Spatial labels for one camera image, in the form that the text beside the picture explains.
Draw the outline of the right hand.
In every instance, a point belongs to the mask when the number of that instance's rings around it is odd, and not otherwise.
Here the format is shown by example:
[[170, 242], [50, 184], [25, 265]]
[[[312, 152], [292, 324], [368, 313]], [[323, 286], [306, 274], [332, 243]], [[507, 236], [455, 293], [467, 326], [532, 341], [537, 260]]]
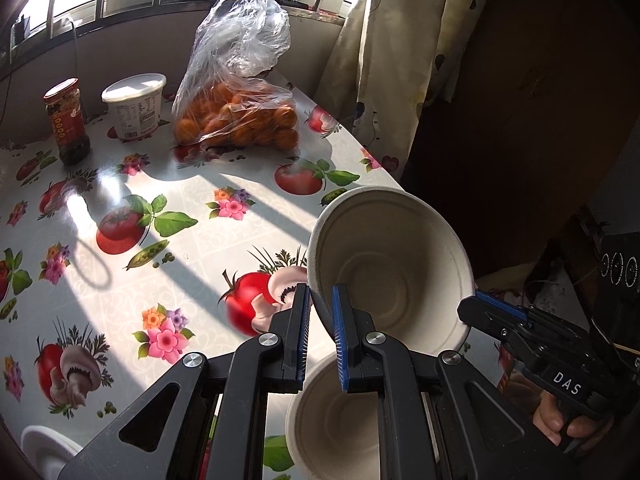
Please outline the right hand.
[[588, 451], [603, 439], [613, 425], [612, 419], [595, 422], [586, 416], [569, 422], [559, 409], [556, 397], [519, 372], [511, 374], [504, 395], [556, 446], [560, 445], [561, 434], [565, 430], [567, 437], [582, 442], [579, 445], [581, 450]]

